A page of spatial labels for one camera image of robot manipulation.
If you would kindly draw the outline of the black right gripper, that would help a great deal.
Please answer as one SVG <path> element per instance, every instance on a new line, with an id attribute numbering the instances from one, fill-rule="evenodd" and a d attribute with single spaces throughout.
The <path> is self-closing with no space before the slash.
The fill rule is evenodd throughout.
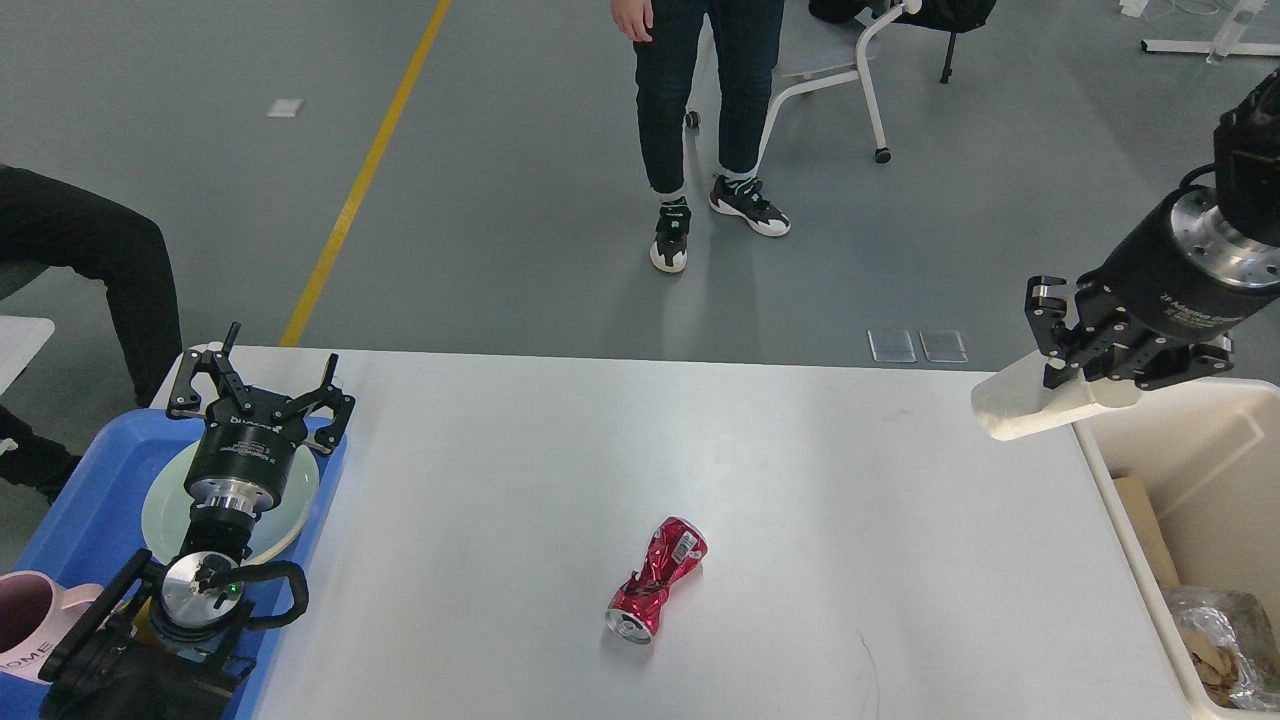
<path id="1" fill-rule="evenodd" d="M 1083 281 L 1074 295 L 1060 277 L 1027 282 L 1044 388 L 1107 379 L 1155 391 L 1225 373 L 1224 332 L 1277 299 L 1277 205 L 1222 209 L 1212 188 L 1178 190 L 1107 256 L 1101 284 Z"/>

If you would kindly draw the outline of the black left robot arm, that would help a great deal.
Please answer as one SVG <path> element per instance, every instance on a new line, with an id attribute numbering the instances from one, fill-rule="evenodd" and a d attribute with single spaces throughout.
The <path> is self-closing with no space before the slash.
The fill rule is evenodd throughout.
<path id="1" fill-rule="evenodd" d="M 260 521 L 294 488 L 301 459 L 330 456 L 355 410 L 332 354 L 317 387 L 292 397 L 247 384 L 216 348 L 179 361 L 165 414 L 204 430 L 182 478 L 180 543 L 136 551 L 52 648 L 42 719 L 220 719 L 256 667 L 244 634 L 271 632 L 308 607 L 305 570 L 251 561 Z"/>

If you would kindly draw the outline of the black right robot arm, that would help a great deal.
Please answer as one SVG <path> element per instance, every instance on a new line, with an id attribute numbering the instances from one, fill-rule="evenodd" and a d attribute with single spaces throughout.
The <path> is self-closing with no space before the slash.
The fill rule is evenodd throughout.
<path id="1" fill-rule="evenodd" d="M 1225 111 L 1213 160 L 1190 170 L 1096 269 L 1071 305 L 1028 281 L 1042 380 L 1130 380 L 1144 391 L 1228 372 L 1230 332 L 1279 295 L 1279 88 L 1266 77 Z"/>

